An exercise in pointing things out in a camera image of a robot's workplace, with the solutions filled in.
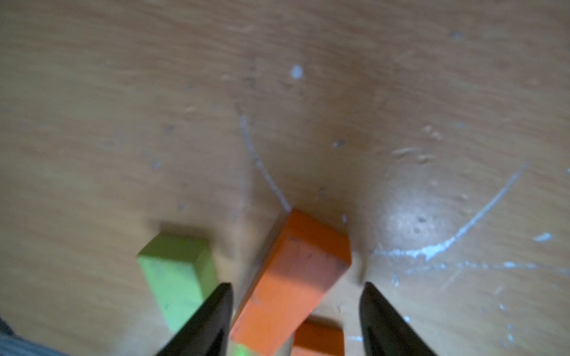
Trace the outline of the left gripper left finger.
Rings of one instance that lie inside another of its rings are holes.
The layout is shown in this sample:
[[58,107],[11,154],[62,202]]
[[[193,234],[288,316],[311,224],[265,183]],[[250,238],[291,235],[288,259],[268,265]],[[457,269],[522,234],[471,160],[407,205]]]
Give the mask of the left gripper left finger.
[[220,283],[158,356],[226,355],[233,312],[233,287]]

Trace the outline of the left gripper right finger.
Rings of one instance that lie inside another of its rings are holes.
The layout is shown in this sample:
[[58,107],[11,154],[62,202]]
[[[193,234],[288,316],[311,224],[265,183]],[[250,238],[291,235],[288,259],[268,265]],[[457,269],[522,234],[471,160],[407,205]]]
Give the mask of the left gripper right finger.
[[366,355],[436,355],[371,282],[359,300],[359,320]]

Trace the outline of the small light green block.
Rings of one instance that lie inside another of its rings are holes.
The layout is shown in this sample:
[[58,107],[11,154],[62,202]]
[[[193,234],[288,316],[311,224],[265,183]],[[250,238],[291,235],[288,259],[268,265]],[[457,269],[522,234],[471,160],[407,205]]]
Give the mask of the small light green block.
[[203,238],[159,234],[139,252],[137,262],[173,333],[219,284],[212,249]]

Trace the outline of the orange block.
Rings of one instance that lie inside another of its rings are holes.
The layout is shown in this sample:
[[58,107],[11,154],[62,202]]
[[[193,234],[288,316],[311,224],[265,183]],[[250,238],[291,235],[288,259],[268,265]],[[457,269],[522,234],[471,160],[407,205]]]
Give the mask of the orange block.
[[344,330],[334,323],[307,319],[295,331],[292,356],[345,356]]
[[351,265],[345,233],[293,209],[237,310],[230,339],[274,355]]

